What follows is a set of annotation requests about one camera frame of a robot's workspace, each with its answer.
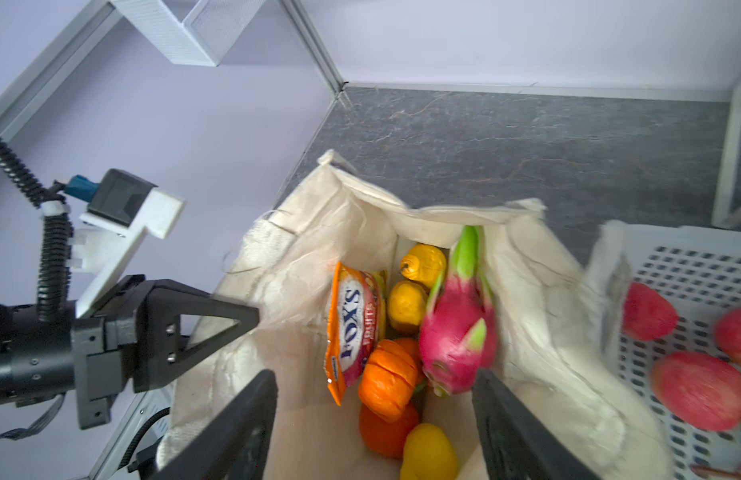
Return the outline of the cream canvas tote bag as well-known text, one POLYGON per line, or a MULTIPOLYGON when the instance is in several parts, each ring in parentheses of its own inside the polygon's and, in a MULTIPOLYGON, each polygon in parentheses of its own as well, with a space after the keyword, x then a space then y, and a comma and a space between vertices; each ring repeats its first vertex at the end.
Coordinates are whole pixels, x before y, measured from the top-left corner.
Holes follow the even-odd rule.
POLYGON ((260 325, 176 382, 160 471, 258 374, 276 374, 278 407, 264 477, 394 479, 396 461, 364 446, 360 398, 330 396, 348 342, 356 369, 386 332, 386 287, 402 239, 450 248, 462 227, 484 229, 482 268, 494 295, 500 350, 491 370, 550 433, 601 479, 668 479, 662 425, 615 372, 617 330, 632 275, 624 222, 600 229, 580 265, 536 199, 503 207, 413 210, 354 176, 328 151, 318 167, 242 240, 218 294, 260 312, 260 325))

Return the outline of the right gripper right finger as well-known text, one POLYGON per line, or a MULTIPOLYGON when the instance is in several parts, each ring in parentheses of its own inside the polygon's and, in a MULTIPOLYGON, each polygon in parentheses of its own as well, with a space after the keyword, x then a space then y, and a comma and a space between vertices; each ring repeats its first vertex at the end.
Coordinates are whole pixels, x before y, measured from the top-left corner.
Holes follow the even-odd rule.
POLYGON ((586 480, 597 477, 492 371, 478 370, 471 392, 490 479, 586 480))

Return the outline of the orange pumpkin vegetable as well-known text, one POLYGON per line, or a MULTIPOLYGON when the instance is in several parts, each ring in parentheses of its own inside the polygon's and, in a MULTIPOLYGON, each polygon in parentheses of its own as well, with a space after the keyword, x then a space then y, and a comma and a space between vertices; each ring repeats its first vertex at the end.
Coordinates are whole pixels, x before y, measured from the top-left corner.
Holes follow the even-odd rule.
POLYGON ((358 395, 372 413, 387 423, 400 420, 423 381, 416 340, 382 340, 370 354, 358 395))

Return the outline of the yellow orange mango fruit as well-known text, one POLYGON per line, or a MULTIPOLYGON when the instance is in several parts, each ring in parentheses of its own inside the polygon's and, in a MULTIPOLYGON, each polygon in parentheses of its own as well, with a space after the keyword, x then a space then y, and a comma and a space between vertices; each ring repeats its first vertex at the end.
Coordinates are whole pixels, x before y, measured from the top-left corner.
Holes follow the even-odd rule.
POLYGON ((430 290, 437 278, 446 270, 447 260, 437 247, 428 244, 414 245, 400 261, 400 274, 407 280, 430 290))

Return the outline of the pink dragon fruit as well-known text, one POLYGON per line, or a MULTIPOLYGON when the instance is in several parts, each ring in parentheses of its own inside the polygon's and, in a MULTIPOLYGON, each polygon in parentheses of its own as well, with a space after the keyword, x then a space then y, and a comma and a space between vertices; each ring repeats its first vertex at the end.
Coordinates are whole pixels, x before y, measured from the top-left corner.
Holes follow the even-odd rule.
POLYGON ((494 296, 481 264, 484 229, 465 226, 427 300, 418 346, 422 372, 438 397, 468 392, 498 350, 494 296))

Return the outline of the yellow lemon fruit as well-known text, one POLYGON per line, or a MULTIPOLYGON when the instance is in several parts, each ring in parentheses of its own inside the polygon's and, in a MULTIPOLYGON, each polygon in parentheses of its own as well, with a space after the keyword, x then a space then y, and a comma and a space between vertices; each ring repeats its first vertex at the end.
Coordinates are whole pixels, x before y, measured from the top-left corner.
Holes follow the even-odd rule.
POLYGON ((406 437, 399 478, 449 479, 458 476, 455 450, 436 425, 422 423, 406 437))

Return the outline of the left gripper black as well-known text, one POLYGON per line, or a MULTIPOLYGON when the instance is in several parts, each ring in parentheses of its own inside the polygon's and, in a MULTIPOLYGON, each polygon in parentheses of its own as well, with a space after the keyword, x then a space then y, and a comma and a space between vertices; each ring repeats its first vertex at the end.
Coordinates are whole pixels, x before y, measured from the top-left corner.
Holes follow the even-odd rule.
POLYGON ((110 423, 128 382, 166 387, 258 324, 258 308, 172 280, 120 280, 72 322, 78 426, 110 423))

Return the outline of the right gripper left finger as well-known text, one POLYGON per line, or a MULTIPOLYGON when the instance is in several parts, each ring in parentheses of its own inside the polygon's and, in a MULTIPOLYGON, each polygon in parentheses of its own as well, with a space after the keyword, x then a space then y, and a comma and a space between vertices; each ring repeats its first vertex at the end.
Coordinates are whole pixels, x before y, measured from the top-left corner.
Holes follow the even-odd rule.
POLYGON ((262 479, 274 433, 278 384, 262 370, 156 479, 262 479))

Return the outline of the red tomato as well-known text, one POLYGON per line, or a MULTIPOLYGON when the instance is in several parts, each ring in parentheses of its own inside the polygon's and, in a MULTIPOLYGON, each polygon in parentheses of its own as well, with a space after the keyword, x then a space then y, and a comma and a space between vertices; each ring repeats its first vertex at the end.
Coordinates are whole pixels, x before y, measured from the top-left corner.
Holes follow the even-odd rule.
POLYGON ((419 422, 418 411, 412 403, 406 406, 398 420, 391 423, 362 405, 358 428, 362 441, 369 450, 386 458, 401 459, 406 437, 419 422))

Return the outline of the orange snack bag top shelf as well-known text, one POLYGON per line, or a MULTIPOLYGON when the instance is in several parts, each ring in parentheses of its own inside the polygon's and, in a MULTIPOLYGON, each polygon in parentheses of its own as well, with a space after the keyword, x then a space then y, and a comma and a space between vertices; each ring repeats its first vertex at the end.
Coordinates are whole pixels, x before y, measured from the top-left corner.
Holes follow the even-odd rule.
POLYGON ((334 402, 342 405, 386 330, 384 271, 365 272, 336 264, 326 309, 328 346, 324 371, 334 402))

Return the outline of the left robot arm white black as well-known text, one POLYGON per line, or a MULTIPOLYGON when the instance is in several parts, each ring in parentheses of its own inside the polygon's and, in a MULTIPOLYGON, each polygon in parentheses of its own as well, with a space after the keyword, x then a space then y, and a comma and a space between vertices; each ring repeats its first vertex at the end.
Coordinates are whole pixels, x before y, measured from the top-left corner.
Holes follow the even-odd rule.
POLYGON ((144 239, 170 235, 180 198, 118 169, 44 186, 1 137, 0 169, 42 220, 36 303, 0 304, 0 405, 48 404, 7 440, 42 432, 68 392, 80 428, 104 425, 126 388, 166 387, 258 326, 256 308, 126 273, 144 239))

